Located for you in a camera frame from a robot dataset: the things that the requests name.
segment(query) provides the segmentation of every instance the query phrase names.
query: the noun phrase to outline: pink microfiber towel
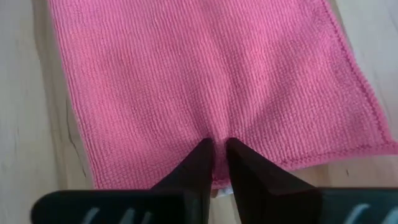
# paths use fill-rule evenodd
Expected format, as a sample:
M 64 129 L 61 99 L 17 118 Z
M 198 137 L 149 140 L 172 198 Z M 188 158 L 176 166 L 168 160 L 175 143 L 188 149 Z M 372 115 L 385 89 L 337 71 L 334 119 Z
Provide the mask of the pink microfiber towel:
M 395 154 L 325 0 L 49 0 L 96 188 L 147 189 L 203 139 L 298 169 Z

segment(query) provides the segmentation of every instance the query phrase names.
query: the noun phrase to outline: wooden floor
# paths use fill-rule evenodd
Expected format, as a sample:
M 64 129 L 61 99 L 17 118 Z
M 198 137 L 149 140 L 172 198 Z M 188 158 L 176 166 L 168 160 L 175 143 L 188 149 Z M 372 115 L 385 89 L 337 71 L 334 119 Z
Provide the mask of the wooden floor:
M 398 138 L 398 1 L 331 0 L 355 57 Z M 45 0 L 0 0 L 0 223 L 29 222 L 58 189 L 91 188 Z M 396 186 L 398 157 L 297 170 L 323 186 Z M 239 223 L 232 196 L 212 199 L 210 223 Z

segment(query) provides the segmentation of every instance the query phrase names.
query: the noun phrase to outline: towel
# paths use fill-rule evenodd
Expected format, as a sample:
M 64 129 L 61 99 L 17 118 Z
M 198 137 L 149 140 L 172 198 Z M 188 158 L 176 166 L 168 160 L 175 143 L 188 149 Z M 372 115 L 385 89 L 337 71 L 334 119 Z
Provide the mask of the towel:
M 49 0 L 97 189 L 148 189 L 213 138 L 287 170 L 396 154 L 325 0 Z

